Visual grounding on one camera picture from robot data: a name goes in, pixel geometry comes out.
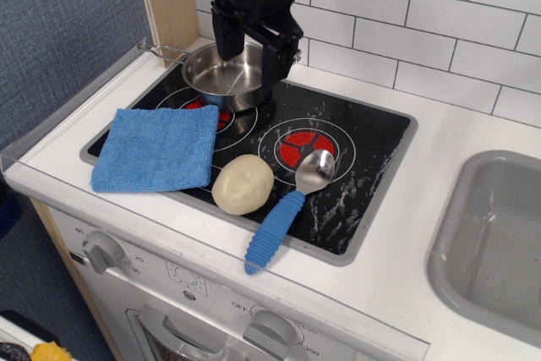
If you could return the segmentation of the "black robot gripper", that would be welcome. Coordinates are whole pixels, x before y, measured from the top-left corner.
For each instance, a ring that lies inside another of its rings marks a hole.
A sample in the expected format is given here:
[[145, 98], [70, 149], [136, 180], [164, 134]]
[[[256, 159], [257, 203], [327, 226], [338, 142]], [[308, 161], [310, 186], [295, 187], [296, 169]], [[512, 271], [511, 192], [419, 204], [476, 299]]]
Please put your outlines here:
[[230, 60], [244, 50], [244, 37], [263, 46], [261, 85], [271, 88], [285, 79], [300, 59], [303, 31], [291, 15], [295, 0], [213, 0], [212, 26], [217, 51]]

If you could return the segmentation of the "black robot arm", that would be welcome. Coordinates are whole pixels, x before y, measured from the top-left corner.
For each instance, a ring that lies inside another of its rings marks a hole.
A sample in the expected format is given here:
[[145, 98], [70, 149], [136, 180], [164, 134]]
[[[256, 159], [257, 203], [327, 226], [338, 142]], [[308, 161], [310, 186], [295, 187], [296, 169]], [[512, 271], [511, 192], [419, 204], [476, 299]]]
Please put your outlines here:
[[295, 0], [213, 0], [212, 26], [223, 60], [243, 52], [246, 36], [262, 46], [261, 84], [285, 79], [299, 56], [303, 30], [293, 18]]

